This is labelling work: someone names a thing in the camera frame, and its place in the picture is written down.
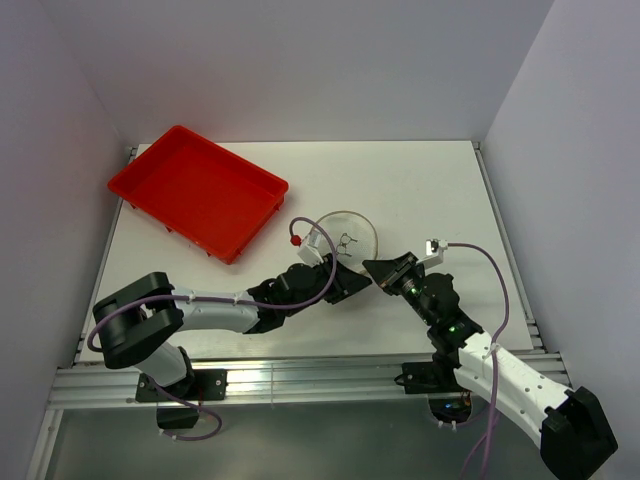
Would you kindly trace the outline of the white mesh laundry bag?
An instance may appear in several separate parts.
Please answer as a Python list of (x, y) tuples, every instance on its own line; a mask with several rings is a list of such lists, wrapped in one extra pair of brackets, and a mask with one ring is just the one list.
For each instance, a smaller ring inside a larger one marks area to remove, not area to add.
[(329, 235), (338, 261), (366, 275), (363, 262), (376, 260), (379, 253), (378, 234), (371, 221), (356, 211), (337, 210), (323, 215), (316, 223)]

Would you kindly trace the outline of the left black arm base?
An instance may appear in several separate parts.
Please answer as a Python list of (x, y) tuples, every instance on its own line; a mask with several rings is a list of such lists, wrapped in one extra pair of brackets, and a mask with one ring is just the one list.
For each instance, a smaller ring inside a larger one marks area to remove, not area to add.
[[(202, 369), (194, 370), (176, 384), (162, 387), (162, 390), (182, 401), (203, 405), (206, 401), (224, 400), (226, 386), (226, 370)], [(193, 428), (201, 414), (184, 404), (181, 404), (180, 407), (161, 406), (161, 403), (170, 401), (171, 398), (160, 392), (148, 375), (141, 374), (139, 376), (135, 402), (143, 405), (156, 405), (156, 423), (159, 428), (170, 431)]]

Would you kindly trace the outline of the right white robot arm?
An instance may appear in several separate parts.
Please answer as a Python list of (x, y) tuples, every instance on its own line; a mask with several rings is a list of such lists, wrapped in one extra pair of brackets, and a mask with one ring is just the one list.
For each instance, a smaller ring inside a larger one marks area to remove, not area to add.
[(402, 297), (426, 323), (435, 348), (427, 385), (456, 385), (485, 399), (529, 436), (558, 479), (589, 479), (617, 451), (596, 395), (549, 379), (494, 343), (460, 308), (452, 275), (426, 273), (412, 253), (363, 266), (385, 293)]

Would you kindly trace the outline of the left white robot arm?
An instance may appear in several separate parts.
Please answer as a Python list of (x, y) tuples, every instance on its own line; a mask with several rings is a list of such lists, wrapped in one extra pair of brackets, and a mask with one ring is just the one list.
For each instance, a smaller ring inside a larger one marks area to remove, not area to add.
[(166, 273), (152, 272), (94, 305), (96, 326), (88, 347), (101, 354), (111, 370), (135, 367), (158, 385), (172, 387), (192, 376), (185, 349), (169, 341), (174, 334), (190, 330), (265, 334), (320, 301), (335, 305), (370, 283), (332, 255), (314, 266), (293, 264), (238, 293), (178, 289)]

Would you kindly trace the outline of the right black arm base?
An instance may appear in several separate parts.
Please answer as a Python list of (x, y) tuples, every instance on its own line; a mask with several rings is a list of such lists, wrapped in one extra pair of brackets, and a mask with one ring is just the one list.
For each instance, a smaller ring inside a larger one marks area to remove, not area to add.
[(430, 414), (437, 422), (453, 427), (472, 416), (471, 393), (462, 388), (453, 371), (440, 362), (406, 362), (394, 383), (406, 395), (426, 395)]

